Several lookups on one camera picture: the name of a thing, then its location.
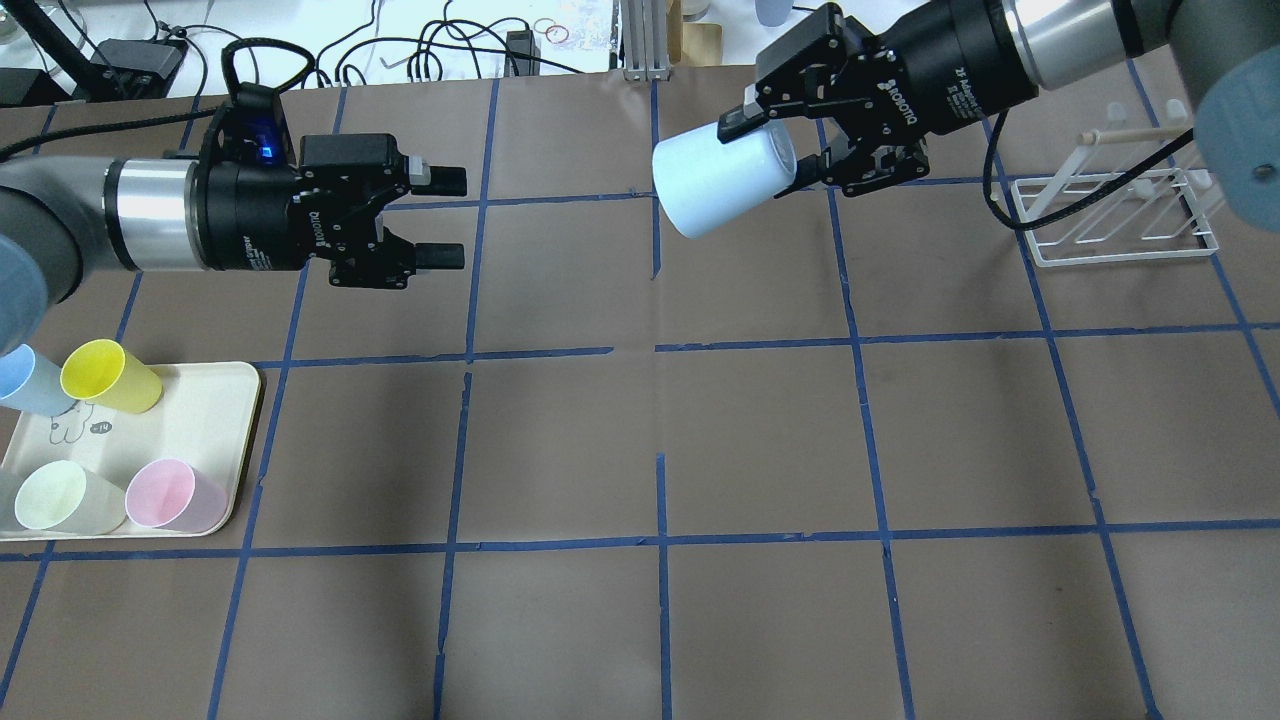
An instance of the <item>robotic arm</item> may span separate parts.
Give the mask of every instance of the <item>robotic arm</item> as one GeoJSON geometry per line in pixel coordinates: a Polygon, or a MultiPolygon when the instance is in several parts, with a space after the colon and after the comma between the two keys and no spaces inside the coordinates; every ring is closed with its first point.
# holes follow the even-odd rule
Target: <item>robotic arm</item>
{"type": "MultiPolygon", "coordinates": [[[[801,159],[777,196],[817,182],[863,195],[928,174],[927,133],[1166,44],[1198,111],[1201,151],[1233,209],[1280,232],[1276,0],[932,0],[882,35],[827,4],[756,56],[755,83],[716,135],[728,145],[773,119],[831,118],[840,133],[801,159]]],[[[664,196],[657,176],[655,165],[677,220],[681,199],[664,196]]]]}
{"type": "Polygon", "coordinates": [[[26,156],[0,164],[0,355],[90,272],[300,270],[330,261],[334,286],[404,288],[461,269],[457,243],[383,227],[403,195],[463,196],[463,168],[430,167],[389,135],[302,138],[294,160],[275,88],[239,85],[195,158],[26,156]]]}

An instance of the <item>white background surface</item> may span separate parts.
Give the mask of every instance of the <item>white background surface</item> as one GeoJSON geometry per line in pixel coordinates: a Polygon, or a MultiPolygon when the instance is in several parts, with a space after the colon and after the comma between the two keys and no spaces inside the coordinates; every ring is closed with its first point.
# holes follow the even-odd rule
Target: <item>white background surface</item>
{"type": "MultiPolygon", "coordinates": [[[[93,41],[109,37],[140,40],[151,37],[151,17],[141,0],[65,0],[74,10],[78,8],[84,19],[90,37],[93,41]]],[[[846,13],[859,18],[873,32],[886,29],[906,10],[922,5],[924,0],[842,0],[838,3],[846,13]]],[[[64,28],[68,37],[79,42],[78,33],[52,5],[52,17],[64,28]]],[[[817,6],[814,0],[796,0],[797,5],[817,6]]],[[[225,27],[242,36],[266,36],[288,40],[319,51],[329,42],[346,35],[356,26],[369,19],[369,0],[152,0],[151,6],[161,22],[169,24],[210,23],[225,27]]],[[[417,36],[424,23],[440,17],[443,0],[383,0],[378,36],[417,36]]],[[[608,69],[612,37],[613,0],[456,0],[449,6],[451,19],[471,19],[490,23],[498,18],[517,15],[538,24],[539,29],[549,23],[540,18],[550,18],[568,29],[568,37],[561,44],[552,44],[545,37],[539,38],[543,56],[584,72],[603,72],[608,69]]],[[[804,13],[792,10],[787,23],[778,28],[767,28],[755,19],[755,4],[751,0],[712,0],[710,9],[701,22],[719,23],[724,27],[724,64],[751,64],[759,53],[773,38],[799,22],[804,13]]],[[[500,26],[504,29],[517,29],[518,23],[500,26]]],[[[324,55],[324,67],[332,72],[342,51],[351,45],[374,37],[374,28],[357,33],[349,41],[329,50],[324,55]]],[[[559,38],[557,31],[553,36],[559,38]]],[[[230,37],[212,31],[192,31],[191,38],[201,46],[212,65],[209,73],[207,94],[225,90],[221,72],[218,69],[218,56],[230,37]]],[[[483,47],[498,47],[492,40],[476,41],[483,47]]],[[[358,50],[353,55],[370,83],[407,82],[404,68],[384,69],[380,60],[392,63],[408,55],[410,44],[384,42],[358,50]]],[[[264,81],[278,83],[287,79],[297,68],[297,61],[285,53],[259,50],[259,60],[264,68],[264,81]]],[[[91,50],[86,46],[84,55],[91,50]]],[[[242,56],[237,68],[242,77],[252,77],[248,58],[242,56]]],[[[467,51],[440,51],[444,60],[444,78],[474,78],[475,65],[467,51]]],[[[41,67],[40,58],[26,33],[10,42],[0,45],[0,67],[41,67]]],[[[485,77],[500,74],[502,56],[481,55],[480,68],[485,77]]],[[[543,74],[561,73],[550,67],[543,67],[543,74]]],[[[65,73],[55,74],[55,79],[70,88],[65,73]]],[[[200,60],[195,53],[188,53],[179,69],[170,96],[189,96],[200,83],[200,60]]],[[[315,82],[308,82],[314,87],[315,82]]]]}

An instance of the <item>cartoon drawing on tray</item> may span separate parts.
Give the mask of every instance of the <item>cartoon drawing on tray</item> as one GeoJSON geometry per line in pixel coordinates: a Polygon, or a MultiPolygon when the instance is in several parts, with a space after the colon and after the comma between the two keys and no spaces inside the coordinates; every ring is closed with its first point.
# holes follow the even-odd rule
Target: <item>cartoon drawing on tray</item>
{"type": "Polygon", "coordinates": [[[97,405],[79,401],[67,413],[50,420],[49,443],[72,445],[84,437],[86,432],[96,436],[111,432],[111,423],[102,421],[90,425],[88,421],[93,418],[95,410],[97,410],[97,405]]]}

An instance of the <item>white wire rack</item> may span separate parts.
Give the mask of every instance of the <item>white wire rack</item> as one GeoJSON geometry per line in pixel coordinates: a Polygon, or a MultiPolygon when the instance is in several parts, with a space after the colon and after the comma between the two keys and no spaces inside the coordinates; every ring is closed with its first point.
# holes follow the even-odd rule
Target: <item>white wire rack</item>
{"type": "MultiPolygon", "coordinates": [[[[1169,101],[1165,115],[1162,127],[1126,129],[1124,105],[1110,104],[1106,126],[1082,133],[1053,177],[1014,181],[1019,218],[1034,220],[1089,195],[1190,127],[1179,100],[1169,101]],[[1085,172],[1097,164],[1103,149],[1117,158],[1111,165],[1115,169],[1085,172]]],[[[1151,169],[1078,215],[1028,231],[1025,237],[1042,268],[1203,258],[1217,251],[1210,218],[1221,205],[1222,191],[1192,143],[1174,155],[1171,167],[1151,169]]]]}

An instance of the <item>yellow cup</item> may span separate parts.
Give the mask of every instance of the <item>yellow cup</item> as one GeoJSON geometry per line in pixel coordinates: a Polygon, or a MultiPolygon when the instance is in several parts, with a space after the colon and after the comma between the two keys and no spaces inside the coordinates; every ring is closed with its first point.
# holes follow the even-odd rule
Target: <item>yellow cup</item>
{"type": "Polygon", "coordinates": [[[63,364],[63,392],[76,400],[141,414],[160,401],[160,377],[114,340],[93,340],[63,364]]]}

